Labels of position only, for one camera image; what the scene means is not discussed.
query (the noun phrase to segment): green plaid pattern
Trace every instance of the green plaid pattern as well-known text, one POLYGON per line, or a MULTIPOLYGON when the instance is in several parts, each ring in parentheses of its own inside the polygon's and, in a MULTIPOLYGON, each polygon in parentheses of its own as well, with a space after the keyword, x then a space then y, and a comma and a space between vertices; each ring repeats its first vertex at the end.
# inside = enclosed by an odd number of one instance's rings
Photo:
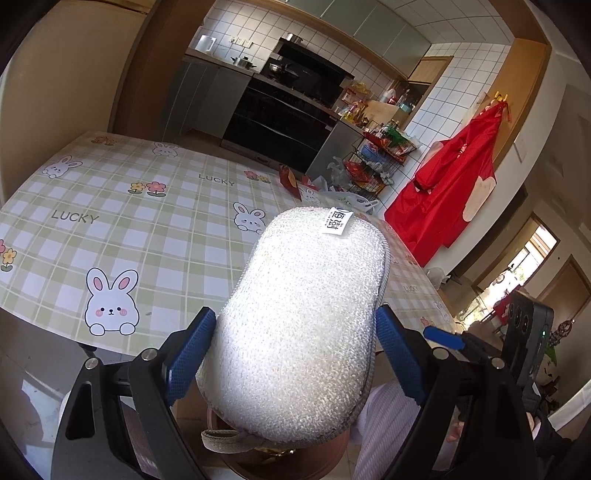
MULTIPOLYGON (((168 157, 154 149, 146 140, 87 132, 18 189, 0 211, 0 251, 17 252, 3 265, 9 271, 0 270, 2 308, 75 341, 136 355, 186 328, 203 306, 219 312, 229 298, 259 238, 235 225, 235 202, 263 210, 265 225, 305 205, 278 176, 251 180, 248 168, 221 158, 183 148, 168 157), (53 179, 43 173, 65 155, 82 165, 53 179), (166 185, 165 196, 150 196, 148 188, 129 192, 132 183, 152 182, 166 185), (138 272, 130 293, 140 313, 133 335, 90 334, 84 315, 93 267, 111 285, 125 270, 138 272)), ((341 206, 317 198, 314 206, 341 206)), ((392 254, 384 301, 407 327, 422 330, 424 317, 449 328, 450 315, 404 244, 387 223, 368 219, 392 254)))

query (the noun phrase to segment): blue rubber grip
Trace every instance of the blue rubber grip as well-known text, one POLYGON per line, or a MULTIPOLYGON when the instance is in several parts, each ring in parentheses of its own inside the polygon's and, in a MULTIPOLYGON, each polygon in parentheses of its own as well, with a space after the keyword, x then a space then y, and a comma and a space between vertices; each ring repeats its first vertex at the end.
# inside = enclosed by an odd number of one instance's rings
POLYGON ((446 332, 437 327, 425 327, 423 330, 423 336, 427 340, 431 340, 432 342, 439 343, 439 345, 454 350, 462 350, 466 346, 464 340, 462 340, 459 335, 454 335, 453 333, 446 332))
POLYGON ((193 382, 195 374, 212 342, 215 328, 216 314, 213 310, 207 309, 198 327, 168 369, 166 375, 166 399, 168 405, 172 405, 176 400, 183 398, 187 394, 187 390, 191 382, 193 382))
POLYGON ((376 332, 390 365, 407 397, 422 405, 427 397, 424 389, 424 372, 406 344, 399 326, 392 321, 392 313, 386 307, 375 311, 376 332))

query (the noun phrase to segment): red apron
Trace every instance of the red apron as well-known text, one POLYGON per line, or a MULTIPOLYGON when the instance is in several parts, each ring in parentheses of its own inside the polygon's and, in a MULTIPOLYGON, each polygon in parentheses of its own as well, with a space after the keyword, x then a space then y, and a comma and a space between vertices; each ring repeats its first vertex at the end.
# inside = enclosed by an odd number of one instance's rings
POLYGON ((505 102, 474 117, 417 170, 384 214, 424 267, 449 248, 496 185, 492 151, 505 102))

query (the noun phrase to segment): rabbit paw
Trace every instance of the rabbit paw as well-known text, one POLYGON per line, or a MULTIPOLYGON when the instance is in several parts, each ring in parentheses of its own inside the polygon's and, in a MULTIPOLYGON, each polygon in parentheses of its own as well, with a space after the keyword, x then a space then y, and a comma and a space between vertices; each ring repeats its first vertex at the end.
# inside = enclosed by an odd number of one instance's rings
POLYGON ((119 327, 121 335, 131 335, 135 332, 135 326, 131 323, 124 323, 119 327))
POLYGON ((94 325, 90 325, 90 332, 91 334, 100 337, 105 334, 105 327, 103 327, 100 323, 95 323, 94 325))

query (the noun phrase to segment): yellow flower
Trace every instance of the yellow flower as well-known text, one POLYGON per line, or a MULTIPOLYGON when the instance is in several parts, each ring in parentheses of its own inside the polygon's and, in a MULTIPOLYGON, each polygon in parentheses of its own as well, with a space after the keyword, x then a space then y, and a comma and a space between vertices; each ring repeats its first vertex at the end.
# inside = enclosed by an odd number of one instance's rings
POLYGON ((6 250, 3 254, 2 254, 2 258, 4 259, 4 262, 6 265, 10 265, 13 260, 14 257, 17 256, 17 251, 13 250, 12 248, 9 248, 8 250, 6 250))

